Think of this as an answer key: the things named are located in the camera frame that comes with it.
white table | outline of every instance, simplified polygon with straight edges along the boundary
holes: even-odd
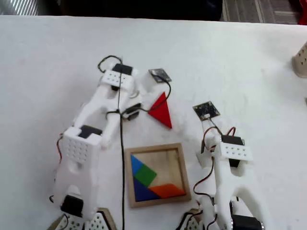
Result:
[[[195,156],[202,127],[192,106],[212,100],[222,129],[236,126],[253,150],[276,229],[304,229],[307,79],[294,74],[290,59],[306,37],[307,27],[295,25],[0,17],[1,228],[46,229],[60,215],[48,200],[58,164],[55,141],[94,93],[99,60],[114,54],[140,77],[164,68],[173,79],[173,129],[142,113],[124,124],[126,148],[181,142],[192,187],[209,171]],[[103,155],[99,205],[121,229],[118,134]],[[203,190],[214,192],[213,177]],[[126,229],[174,229],[195,206],[192,200],[130,209],[126,199]]]

white robot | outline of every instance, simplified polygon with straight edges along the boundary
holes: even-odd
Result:
[[[117,64],[103,72],[90,102],[62,134],[58,146],[62,159],[56,174],[53,202],[64,213],[84,220],[91,220],[97,212],[99,155],[119,128],[120,116],[107,112],[126,111],[130,97],[137,96],[134,68]]]
[[[197,157],[204,167],[205,159],[208,160],[211,155],[216,183],[215,195],[209,195],[211,199],[208,195],[201,198],[202,220],[207,226],[206,230],[275,230],[254,174],[250,148],[240,137],[221,133],[205,141],[208,147],[203,148]],[[252,216],[235,214],[238,197],[244,201]]]

white perforated cylinder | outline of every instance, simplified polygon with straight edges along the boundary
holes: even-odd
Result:
[[[292,58],[294,72],[301,78],[307,78],[307,42]]]

blue triangle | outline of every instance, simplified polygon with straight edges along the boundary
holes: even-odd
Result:
[[[133,179],[133,184],[136,202],[160,199],[160,197],[156,193],[146,188],[141,182],[139,182],[135,178]]]
[[[135,156],[131,155],[132,175],[134,176],[138,170],[143,166],[143,163]]]

orange triangle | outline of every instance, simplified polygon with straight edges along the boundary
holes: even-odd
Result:
[[[173,196],[183,196],[186,194],[185,191],[176,187],[173,184],[164,184],[155,187],[149,187],[151,191],[156,193],[161,198],[169,198]]]
[[[161,94],[161,96],[156,100],[156,102],[152,105],[152,108],[155,108],[158,106],[163,100],[166,99],[165,92]],[[165,101],[162,105],[160,105],[157,109],[154,109],[152,111],[149,111],[148,114],[158,121],[160,121],[162,124],[166,125],[169,128],[172,128],[171,118],[169,116],[167,101]]]

